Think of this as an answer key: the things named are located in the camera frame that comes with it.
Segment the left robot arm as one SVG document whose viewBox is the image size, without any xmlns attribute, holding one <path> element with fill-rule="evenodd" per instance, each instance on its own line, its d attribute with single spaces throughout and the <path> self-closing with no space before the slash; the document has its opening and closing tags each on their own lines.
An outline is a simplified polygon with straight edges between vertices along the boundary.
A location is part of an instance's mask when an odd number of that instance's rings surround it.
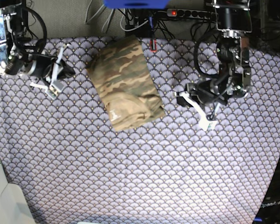
<svg viewBox="0 0 280 224">
<path fill-rule="evenodd" d="M 176 92 L 177 103 L 193 107 L 199 114 L 198 125 L 204 131 L 217 125 L 216 113 L 230 98 L 244 98 L 251 89 L 249 65 L 249 37 L 252 32 L 250 1 L 214 0 L 216 28 L 202 35 L 194 46 L 194 67 L 205 80 L 188 83 L 181 92 Z M 200 68 L 198 49 L 201 42 L 218 33 L 216 46 L 220 61 L 217 74 L 207 74 Z"/>
</svg>

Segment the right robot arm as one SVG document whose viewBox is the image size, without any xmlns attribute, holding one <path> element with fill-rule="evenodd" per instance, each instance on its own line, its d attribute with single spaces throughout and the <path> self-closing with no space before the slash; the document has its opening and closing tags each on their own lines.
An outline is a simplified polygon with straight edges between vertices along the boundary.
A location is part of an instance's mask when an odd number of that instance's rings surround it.
<svg viewBox="0 0 280 224">
<path fill-rule="evenodd" d="M 32 15 L 42 28 L 42 37 L 29 45 L 31 38 L 28 15 Z M 45 53 L 47 28 L 41 16 L 27 7 L 24 0 L 0 0 L 0 74 L 2 76 L 25 75 L 34 77 L 31 87 L 43 89 L 51 98 L 64 90 L 61 80 L 74 76 L 74 70 L 63 60 L 63 54 L 69 47 L 63 44 L 55 56 Z"/>
</svg>

